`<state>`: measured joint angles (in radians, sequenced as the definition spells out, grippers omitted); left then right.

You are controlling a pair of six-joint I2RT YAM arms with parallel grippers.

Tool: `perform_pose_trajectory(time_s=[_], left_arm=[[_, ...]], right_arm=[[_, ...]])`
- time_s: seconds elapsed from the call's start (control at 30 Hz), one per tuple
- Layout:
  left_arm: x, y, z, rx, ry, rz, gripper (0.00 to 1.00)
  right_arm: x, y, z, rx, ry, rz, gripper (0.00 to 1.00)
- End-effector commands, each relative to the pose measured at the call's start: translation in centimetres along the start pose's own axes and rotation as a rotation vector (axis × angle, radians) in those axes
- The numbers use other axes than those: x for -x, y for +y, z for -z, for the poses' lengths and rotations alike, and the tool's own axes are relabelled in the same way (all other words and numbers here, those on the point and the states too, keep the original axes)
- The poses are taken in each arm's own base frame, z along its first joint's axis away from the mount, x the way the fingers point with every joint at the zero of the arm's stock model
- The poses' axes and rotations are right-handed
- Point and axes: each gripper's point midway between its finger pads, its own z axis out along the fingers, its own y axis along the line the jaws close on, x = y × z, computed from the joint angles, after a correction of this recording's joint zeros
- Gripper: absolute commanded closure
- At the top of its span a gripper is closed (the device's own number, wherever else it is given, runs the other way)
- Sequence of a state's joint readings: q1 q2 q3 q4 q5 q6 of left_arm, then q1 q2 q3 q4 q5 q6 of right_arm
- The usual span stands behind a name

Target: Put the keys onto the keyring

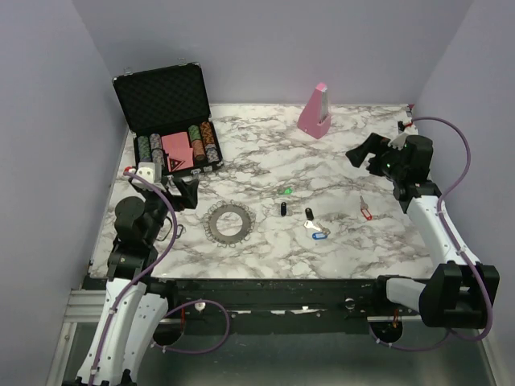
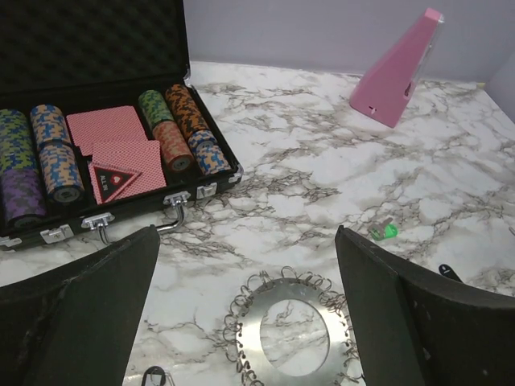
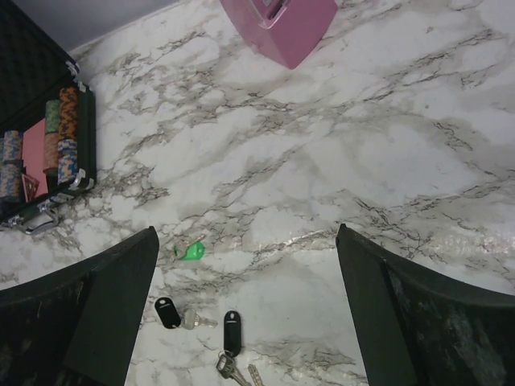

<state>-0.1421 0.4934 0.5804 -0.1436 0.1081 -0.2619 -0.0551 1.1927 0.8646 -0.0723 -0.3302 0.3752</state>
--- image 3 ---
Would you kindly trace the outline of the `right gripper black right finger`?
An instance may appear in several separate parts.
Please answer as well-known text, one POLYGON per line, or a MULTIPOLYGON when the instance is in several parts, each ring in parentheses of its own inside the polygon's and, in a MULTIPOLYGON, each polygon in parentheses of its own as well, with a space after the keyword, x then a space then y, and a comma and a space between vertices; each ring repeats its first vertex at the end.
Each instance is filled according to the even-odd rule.
POLYGON ((514 297, 458 281, 345 224, 336 248, 371 385, 512 385, 514 297))

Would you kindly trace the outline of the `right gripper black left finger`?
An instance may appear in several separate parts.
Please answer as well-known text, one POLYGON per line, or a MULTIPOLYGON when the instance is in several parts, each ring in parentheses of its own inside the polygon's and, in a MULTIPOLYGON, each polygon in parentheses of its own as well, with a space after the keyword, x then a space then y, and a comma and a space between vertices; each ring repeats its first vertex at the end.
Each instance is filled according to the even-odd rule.
POLYGON ((154 228, 1 292, 3 385, 123 385, 159 252, 154 228))

